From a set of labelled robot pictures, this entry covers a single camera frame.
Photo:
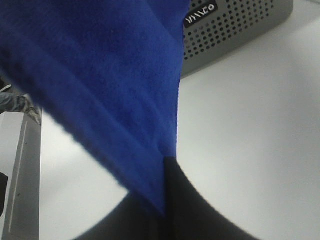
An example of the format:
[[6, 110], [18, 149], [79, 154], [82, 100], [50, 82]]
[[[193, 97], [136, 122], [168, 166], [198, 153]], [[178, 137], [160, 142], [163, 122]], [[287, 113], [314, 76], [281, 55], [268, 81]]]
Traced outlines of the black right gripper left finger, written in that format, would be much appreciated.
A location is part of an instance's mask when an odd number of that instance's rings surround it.
[[162, 218], [148, 212], [141, 202], [128, 194], [97, 226], [95, 240], [166, 240]]

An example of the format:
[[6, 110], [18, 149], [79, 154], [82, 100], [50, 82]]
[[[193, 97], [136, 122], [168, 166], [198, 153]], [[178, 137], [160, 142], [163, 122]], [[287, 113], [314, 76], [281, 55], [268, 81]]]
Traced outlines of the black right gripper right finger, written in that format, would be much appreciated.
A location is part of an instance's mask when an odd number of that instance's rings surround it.
[[166, 227], [170, 240], [249, 240], [193, 187], [175, 157], [164, 158]]

